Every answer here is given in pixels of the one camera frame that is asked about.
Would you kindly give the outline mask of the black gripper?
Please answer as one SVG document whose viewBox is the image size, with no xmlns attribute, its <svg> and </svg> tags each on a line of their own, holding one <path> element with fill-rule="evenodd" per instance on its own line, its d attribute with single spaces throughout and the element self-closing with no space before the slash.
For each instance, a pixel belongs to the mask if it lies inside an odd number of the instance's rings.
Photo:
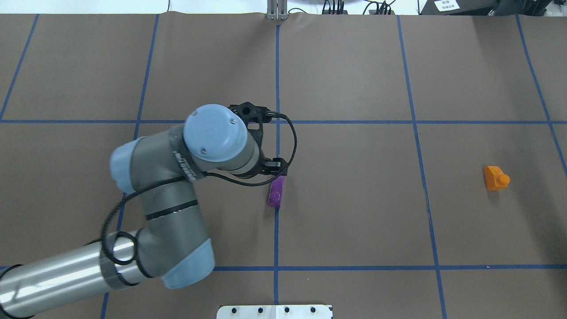
<svg viewBox="0 0 567 319">
<path fill-rule="evenodd" d="M 231 170 L 230 174 L 239 179 L 251 179 L 264 170 L 264 175 L 287 176 L 288 166 L 289 163 L 281 157 L 253 156 L 239 169 Z"/>
</svg>

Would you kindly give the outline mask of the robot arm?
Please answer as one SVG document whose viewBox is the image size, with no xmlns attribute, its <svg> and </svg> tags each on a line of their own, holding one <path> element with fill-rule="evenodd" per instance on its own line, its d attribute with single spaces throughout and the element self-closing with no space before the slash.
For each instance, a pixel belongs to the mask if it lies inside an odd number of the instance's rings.
<svg viewBox="0 0 567 319">
<path fill-rule="evenodd" d="M 208 104 L 183 124 L 124 144 L 109 161 L 125 193 L 99 238 L 70 252 L 1 274 L 1 317 L 35 315 L 160 277 L 169 289 L 207 277 L 215 267 L 211 238 L 194 184 L 219 178 L 247 187 L 269 184 L 292 163 L 267 158 L 263 124 L 288 116 L 249 102 Z"/>
</svg>

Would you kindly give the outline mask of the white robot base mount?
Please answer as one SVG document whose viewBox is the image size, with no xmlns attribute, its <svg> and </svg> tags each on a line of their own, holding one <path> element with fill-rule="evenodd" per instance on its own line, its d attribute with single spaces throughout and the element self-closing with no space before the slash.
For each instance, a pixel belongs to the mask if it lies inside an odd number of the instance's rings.
<svg viewBox="0 0 567 319">
<path fill-rule="evenodd" d="M 217 319 L 333 319 L 331 305 L 225 305 L 218 309 Z"/>
</svg>

